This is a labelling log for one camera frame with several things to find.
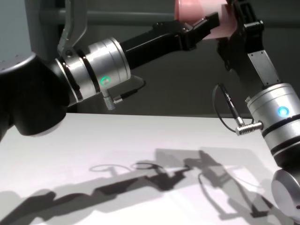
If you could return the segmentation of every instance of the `pink block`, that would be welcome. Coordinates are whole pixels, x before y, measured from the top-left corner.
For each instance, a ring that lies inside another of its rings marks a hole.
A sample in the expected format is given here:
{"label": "pink block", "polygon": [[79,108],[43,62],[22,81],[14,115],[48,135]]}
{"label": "pink block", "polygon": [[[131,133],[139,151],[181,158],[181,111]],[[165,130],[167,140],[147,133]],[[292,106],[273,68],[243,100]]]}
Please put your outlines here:
{"label": "pink block", "polygon": [[183,23],[194,24],[214,12],[219,14],[220,26],[212,29],[205,39],[230,37],[237,23],[226,0],[175,0],[175,20]]}

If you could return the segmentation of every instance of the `robotic arm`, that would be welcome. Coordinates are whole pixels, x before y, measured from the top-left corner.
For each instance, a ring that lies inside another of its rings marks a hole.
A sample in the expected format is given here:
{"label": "robotic arm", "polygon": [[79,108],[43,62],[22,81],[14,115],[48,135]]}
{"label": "robotic arm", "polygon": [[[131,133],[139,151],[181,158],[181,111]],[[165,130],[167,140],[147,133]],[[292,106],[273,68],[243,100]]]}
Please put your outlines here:
{"label": "robotic arm", "polygon": [[79,51],[67,50],[52,62],[34,53],[0,64],[0,131],[15,125],[22,135],[51,132],[67,107],[108,90],[128,79],[130,69],[174,51],[190,51],[219,25],[211,14],[193,26],[178,21],[156,23],[152,30],[123,43],[109,38]]}
{"label": "robotic arm", "polygon": [[223,93],[238,127],[238,135],[260,129],[277,165],[272,193],[280,210],[300,223],[300,100],[290,84],[284,83],[269,59],[262,42],[263,22],[248,1],[227,0],[234,9],[237,30],[218,42],[218,53],[227,70],[237,72],[248,93],[248,109],[256,121],[245,125]]}
{"label": "robotic arm", "polygon": [[[221,87],[238,127],[238,135],[260,129],[282,170],[272,183],[279,208],[300,223],[300,100],[291,85],[282,83],[262,44],[263,22],[248,1],[227,0],[237,29],[218,40],[218,53],[228,70],[234,69],[249,98],[256,121],[245,125],[229,94]],[[13,125],[22,135],[42,135],[56,128],[67,108],[128,79],[130,70],[174,51],[190,51],[219,25],[211,14],[193,26],[179,21],[156,23],[152,30],[123,43],[109,38],[79,51],[64,51],[52,62],[34,53],[0,63],[0,139]]]}

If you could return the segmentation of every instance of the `white table surface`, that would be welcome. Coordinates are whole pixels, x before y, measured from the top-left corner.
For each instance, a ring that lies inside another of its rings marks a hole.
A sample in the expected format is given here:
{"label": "white table surface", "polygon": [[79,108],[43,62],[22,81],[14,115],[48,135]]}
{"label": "white table surface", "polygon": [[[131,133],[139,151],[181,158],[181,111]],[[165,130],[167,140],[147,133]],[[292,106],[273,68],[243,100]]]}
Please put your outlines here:
{"label": "white table surface", "polygon": [[276,170],[260,132],[218,119],[68,114],[0,143],[0,225],[292,225]]}

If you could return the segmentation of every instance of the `green led light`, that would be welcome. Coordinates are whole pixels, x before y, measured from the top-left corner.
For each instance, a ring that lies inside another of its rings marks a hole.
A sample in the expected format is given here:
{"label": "green led light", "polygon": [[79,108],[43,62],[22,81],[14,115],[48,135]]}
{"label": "green led light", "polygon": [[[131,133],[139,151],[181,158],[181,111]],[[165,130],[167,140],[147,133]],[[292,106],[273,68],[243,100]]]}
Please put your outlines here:
{"label": "green led light", "polygon": [[104,76],[101,78],[100,84],[105,86],[111,82],[111,78],[109,76]]}

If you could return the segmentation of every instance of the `silver cylindrical joint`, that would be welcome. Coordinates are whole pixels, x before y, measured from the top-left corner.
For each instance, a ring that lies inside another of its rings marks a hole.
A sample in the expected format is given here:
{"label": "silver cylindrical joint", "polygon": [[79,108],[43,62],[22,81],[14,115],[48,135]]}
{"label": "silver cylindrical joint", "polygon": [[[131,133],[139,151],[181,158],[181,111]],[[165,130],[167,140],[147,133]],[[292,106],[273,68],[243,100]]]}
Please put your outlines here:
{"label": "silver cylindrical joint", "polygon": [[106,90],[130,79],[130,68],[120,44],[109,38],[83,50],[100,90]]}
{"label": "silver cylindrical joint", "polygon": [[69,95],[74,99],[70,105],[131,77],[125,54],[114,38],[92,44],[82,51],[70,51],[70,54],[56,60],[70,87]]}
{"label": "silver cylindrical joint", "polygon": [[262,135],[279,166],[300,156],[300,100],[291,85],[273,85],[247,105],[255,121],[263,124]]}

